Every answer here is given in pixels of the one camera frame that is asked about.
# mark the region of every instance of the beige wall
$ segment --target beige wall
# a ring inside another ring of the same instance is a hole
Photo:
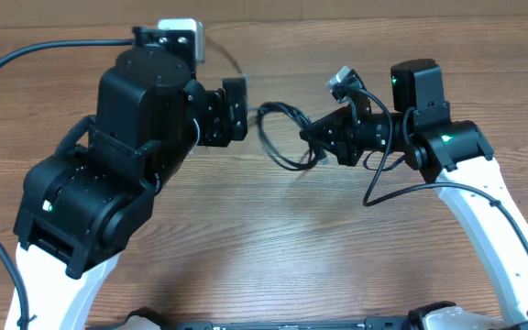
[[[0,0],[0,28],[496,15],[528,15],[528,0]]]

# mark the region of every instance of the white arm segment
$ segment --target white arm segment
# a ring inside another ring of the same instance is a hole
[[[528,225],[502,180],[499,163],[483,157],[459,162],[457,170],[442,170],[437,182],[463,183],[500,200],[528,242]],[[508,220],[485,198],[456,188],[437,189],[456,215],[484,264],[499,299],[506,325],[528,320],[528,257]]]
[[[24,280],[29,303],[29,330],[84,329],[95,295],[116,267],[119,254],[85,272],[80,279],[66,276],[66,264],[35,245],[26,251],[17,245],[16,264]],[[5,330],[17,330],[17,291],[11,302]]]

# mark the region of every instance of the wooden table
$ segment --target wooden table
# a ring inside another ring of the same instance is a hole
[[[130,27],[0,30],[0,56],[53,39],[127,38]],[[325,81],[357,69],[391,106],[390,66],[434,58],[455,120],[478,124],[528,220],[528,16],[233,23],[207,27],[250,76],[250,102],[284,101],[313,119],[337,108]],[[12,226],[26,171],[96,107],[97,84],[123,48],[51,49],[0,71],[0,239]],[[211,49],[208,87],[233,76]],[[281,115],[266,118],[274,143],[298,158],[305,144]],[[230,148],[200,148],[157,198],[101,289],[90,325],[147,306],[173,320],[335,320],[406,314],[441,300],[499,315],[490,281],[462,228],[433,192],[372,208],[374,173],[335,159],[307,173],[280,169],[255,129]],[[376,196],[421,181],[400,166]],[[12,285],[0,262],[0,328]]]

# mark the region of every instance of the bundle of black cable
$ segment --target bundle of black cable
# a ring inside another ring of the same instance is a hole
[[[326,158],[325,152],[319,148],[309,144],[307,150],[301,161],[292,161],[282,156],[279,151],[272,145],[268,136],[264,132],[262,121],[264,116],[270,113],[283,113],[288,116],[300,129],[304,129],[311,125],[311,119],[307,117],[301,110],[292,105],[283,102],[266,102],[258,108],[256,114],[256,126],[258,127],[258,137],[262,142],[262,147],[266,154],[280,167],[288,171],[306,171],[312,169],[317,162]]]

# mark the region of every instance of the wooden surface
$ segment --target wooden surface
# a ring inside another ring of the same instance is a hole
[[[0,28],[501,15],[528,15],[528,0],[0,0]]]
[[[437,59],[453,118],[486,134],[528,220],[528,16],[229,23],[207,33],[250,75],[253,105],[281,100],[313,119],[337,108],[325,81],[342,65],[391,106],[390,66]],[[0,56],[38,41],[128,35],[129,27],[0,30]],[[9,251],[26,171],[94,113],[99,78],[122,50],[51,49],[0,71],[0,239]],[[199,71],[207,87],[234,75],[211,49],[207,59]],[[290,120],[271,115],[265,128],[288,155],[302,154]],[[373,172],[335,159],[287,172],[267,159],[255,133],[184,162],[97,296],[91,325],[141,306],[216,322],[406,314],[441,300],[499,315],[476,253],[433,192],[364,208]],[[383,175],[376,196],[420,181],[400,166]],[[0,328],[11,294],[0,263]]]

